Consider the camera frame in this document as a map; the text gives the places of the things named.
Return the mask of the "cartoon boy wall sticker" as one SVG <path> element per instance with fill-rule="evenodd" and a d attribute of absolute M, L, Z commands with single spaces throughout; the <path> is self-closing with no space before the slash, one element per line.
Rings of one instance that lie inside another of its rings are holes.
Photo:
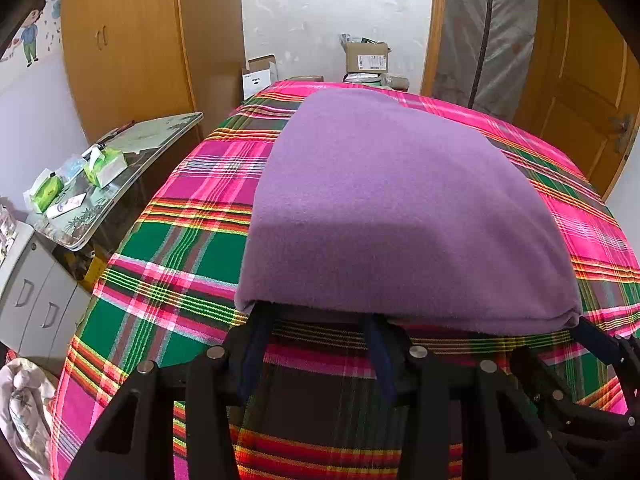
<path fill-rule="evenodd" d="M 25 66 L 62 46 L 61 0 L 37 0 L 12 41 L 12 52 L 22 48 Z"/>

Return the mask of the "blue tissue pack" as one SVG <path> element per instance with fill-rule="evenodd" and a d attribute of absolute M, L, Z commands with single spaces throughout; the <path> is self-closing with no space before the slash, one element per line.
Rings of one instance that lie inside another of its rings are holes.
<path fill-rule="evenodd" d="M 64 185 L 72 182 L 78 174 L 84 171 L 88 160 L 79 155 L 72 155 L 62 163 L 62 166 L 55 170 L 56 175 L 62 180 Z"/>

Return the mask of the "white drawer cabinet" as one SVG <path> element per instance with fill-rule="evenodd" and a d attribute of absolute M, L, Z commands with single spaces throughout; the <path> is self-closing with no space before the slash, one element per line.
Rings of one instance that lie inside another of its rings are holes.
<path fill-rule="evenodd" d="M 90 295 L 55 260 L 35 230 L 15 223 L 1 266 L 0 339 L 55 376 L 89 307 Z"/>

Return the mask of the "orange wooden wardrobe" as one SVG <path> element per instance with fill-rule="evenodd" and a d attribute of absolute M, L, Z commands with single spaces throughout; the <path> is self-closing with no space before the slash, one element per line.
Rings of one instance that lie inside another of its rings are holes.
<path fill-rule="evenodd" d="M 82 130 L 201 112 L 212 132 L 242 100 L 241 0 L 62 0 L 63 55 Z"/>

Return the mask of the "floral white crumpled cloth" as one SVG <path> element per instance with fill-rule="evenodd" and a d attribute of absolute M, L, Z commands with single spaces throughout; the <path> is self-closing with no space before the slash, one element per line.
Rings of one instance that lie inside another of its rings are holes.
<path fill-rule="evenodd" d="M 1 432 L 26 474 L 51 479 L 50 444 L 56 379 L 16 358 L 1 367 Z"/>

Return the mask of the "small white cardboard box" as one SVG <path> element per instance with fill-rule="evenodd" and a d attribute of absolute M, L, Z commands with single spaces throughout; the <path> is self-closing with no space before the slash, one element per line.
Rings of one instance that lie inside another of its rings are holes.
<path fill-rule="evenodd" d="M 278 80 L 277 59 L 273 54 L 248 60 L 242 75 L 243 99 L 249 99 Z"/>

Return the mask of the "white toothpaste box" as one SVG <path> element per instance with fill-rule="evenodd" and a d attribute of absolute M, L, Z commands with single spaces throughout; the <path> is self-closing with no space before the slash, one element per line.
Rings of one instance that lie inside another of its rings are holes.
<path fill-rule="evenodd" d="M 55 219 L 62 214 L 79 208 L 84 202 L 87 193 L 81 193 L 72 197 L 67 197 L 65 200 L 56 200 L 46 210 L 46 217 L 48 219 Z"/>

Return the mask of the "orange wooden door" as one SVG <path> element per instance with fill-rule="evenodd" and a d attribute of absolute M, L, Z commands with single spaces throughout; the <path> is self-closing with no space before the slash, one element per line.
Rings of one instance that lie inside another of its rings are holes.
<path fill-rule="evenodd" d="M 639 62 L 597 0 L 538 0 L 514 125 L 567 154 L 602 198 L 639 131 Z"/>

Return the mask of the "purple fleece garment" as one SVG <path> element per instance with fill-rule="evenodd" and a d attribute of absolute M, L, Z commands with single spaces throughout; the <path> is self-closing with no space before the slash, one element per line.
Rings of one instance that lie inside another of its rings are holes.
<path fill-rule="evenodd" d="M 273 144 L 234 298 L 260 302 L 494 335 L 582 316 L 552 213 L 503 152 L 356 89 L 314 92 Z"/>

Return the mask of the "colourful plaid bed sheet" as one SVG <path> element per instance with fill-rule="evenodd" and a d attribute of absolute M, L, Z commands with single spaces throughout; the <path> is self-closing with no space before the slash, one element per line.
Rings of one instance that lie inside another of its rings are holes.
<path fill-rule="evenodd" d="M 244 318 L 233 307 L 258 179 L 314 82 L 259 92 L 183 159 L 96 282 L 58 384 L 51 472 L 66 477 L 92 425 L 143 360 L 188 362 Z M 399 104 L 477 128 L 551 210 L 591 322 L 639 331 L 639 263 L 612 212 L 564 153 L 475 110 L 399 92 Z M 286 324 L 270 341 L 258 393 L 230 413 L 244 479 L 391 479 L 405 414 L 383 400 L 360 333 Z"/>

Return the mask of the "grey plastic door curtain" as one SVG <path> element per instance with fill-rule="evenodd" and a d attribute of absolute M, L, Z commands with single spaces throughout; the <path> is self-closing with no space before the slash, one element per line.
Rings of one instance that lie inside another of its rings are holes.
<path fill-rule="evenodd" d="M 537 18 L 538 0 L 446 0 L 434 98 L 512 122 Z"/>

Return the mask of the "brown cardboard box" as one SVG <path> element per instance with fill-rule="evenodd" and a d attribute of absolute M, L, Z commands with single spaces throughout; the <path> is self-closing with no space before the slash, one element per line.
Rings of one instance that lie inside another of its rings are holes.
<path fill-rule="evenodd" d="M 340 39 L 345 51 L 346 73 L 384 74 L 388 72 L 390 48 L 386 42 L 349 34 L 341 34 Z"/>

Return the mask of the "green tissue pack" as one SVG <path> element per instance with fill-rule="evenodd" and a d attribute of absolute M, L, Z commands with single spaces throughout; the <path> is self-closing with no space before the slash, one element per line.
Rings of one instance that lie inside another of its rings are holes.
<path fill-rule="evenodd" d="M 23 193 L 26 209 L 43 214 L 64 188 L 63 180 L 49 168 L 44 168 L 32 186 Z"/>
<path fill-rule="evenodd" d="M 99 148 L 97 145 L 88 151 L 84 166 L 87 180 L 96 188 L 105 188 L 128 168 L 125 155 L 114 148 Z"/>

